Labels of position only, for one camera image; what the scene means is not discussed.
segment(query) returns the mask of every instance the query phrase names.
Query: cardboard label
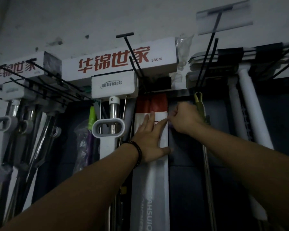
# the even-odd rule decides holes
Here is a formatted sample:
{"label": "cardboard label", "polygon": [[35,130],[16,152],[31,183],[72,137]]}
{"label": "cardboard label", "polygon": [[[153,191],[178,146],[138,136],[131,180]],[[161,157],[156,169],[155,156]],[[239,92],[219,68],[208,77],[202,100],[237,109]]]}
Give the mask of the cardboard label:
{"label": "cardboard label", "polygon": [[[43,67],[44,51],[30,55],[30,56],[26,56],[23,58],[18,58],[9,62],[2,63],[0,64],[0,66],[3,64],[6,64],[5,67],[7,69],[26,78],[35,77],[35,76],[44,74],[43,70],[26,62],[27,60],[31,58],[36,58],[37,61],[35,61],[35,63]],[[5,82],[11,81],[10,78],[20,79],[19,76],[16,76],[10,72],[0,69],[0,85]]]}
{"label": "cardboard label", "polygon": [[[177,61],[174,37],[132,45],[135,57],[142,69],[173,64]],[[96,54],[62,61],[62,78],[67,81],[95,75],[132,70],[128,47],[112,49]]]}

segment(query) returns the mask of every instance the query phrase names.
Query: black strap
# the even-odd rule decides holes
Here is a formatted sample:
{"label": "black strap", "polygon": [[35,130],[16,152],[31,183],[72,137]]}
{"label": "black strap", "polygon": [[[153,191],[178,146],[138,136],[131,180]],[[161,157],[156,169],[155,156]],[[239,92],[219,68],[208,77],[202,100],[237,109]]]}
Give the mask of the black strap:
{"label": "black strap", "polygon": [[137,149],[137,151],[138,151],[138,160],[137,160],[137,163],[136,163],[136,165],[135,165],[134,168],[137,168],[137,166],[140,165],[141,160],[142,160],[142,151],[141,151],[140,147],[139,147],[138,144],[135,143],[134,141],[129,141],[129,140],[127,140],[127,141],[123,141],[123,143],[130,143],[130,144],[132,144],[132,145],[134,145],[134,146],[136,147],[136,149]]}

